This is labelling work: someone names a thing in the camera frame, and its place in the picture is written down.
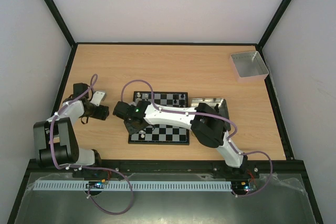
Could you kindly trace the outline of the black white chess board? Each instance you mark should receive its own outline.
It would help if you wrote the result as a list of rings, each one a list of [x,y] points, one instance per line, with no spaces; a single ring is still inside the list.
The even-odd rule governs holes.
[[[137,98],[137,93],[141,93],[141,98]],[[173,99],[173,94],[178,94],[178,99]],[[184,111],[188,108],[188,93],[186,92],[154,92],[135,91],[133,103],[139,101],[151,101],[157,106],[164,106],[165,110]],[[152,105],[149,107],[149,126],[139,133],[129,135],[129,144],[158,144],[158,145],[189,145],[190,127],[181,118],[180,114],[159,112]],[[145,140],[141,140],[140,135],[145,134]]]

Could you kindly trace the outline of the metal tin tray with pieces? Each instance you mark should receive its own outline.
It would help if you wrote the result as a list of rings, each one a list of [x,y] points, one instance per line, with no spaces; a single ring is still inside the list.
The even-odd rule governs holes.
[[[205,103],[210,106],[213,110],[216,111],[220,116],[229,119],[229,111],[227,107],[226,100],[224,98],[193,98],[190,100],[190,107],[198,107],[199,103]],[[214,118],[206,119],[204,116],[200,121],[203,123],[211,123],[210,126],[213,126]],[[231,130],[231,125],[228,122],[224,122],[224,128],[228,131]]]

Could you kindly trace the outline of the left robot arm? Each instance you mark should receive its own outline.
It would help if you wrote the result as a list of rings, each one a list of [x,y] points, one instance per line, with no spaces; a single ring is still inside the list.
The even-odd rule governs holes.
[[[104,91],[93,91],[85,83],[75,83],[73,94],[63,101],[62,107],[45,121],[33,126],[36,162],[40,167],[100,166],[97,150],[80,148],[73,125],[83,118],[106,120],[109,107],[101,102]]]

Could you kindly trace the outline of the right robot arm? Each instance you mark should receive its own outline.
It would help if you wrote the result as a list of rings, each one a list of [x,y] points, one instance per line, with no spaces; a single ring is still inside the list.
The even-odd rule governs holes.
[[[243,152],[232,140],[232,136],[237,133],[237,126],[206,103],[199,103],[196,107],[176,108],[149,101],[139,101],[136,105],[119,101],[113,115],[123,120],[130,135],[157,124],[190,130],[202,145],[214,148],[221,154],[232,176],[239,178],[247,172]]]

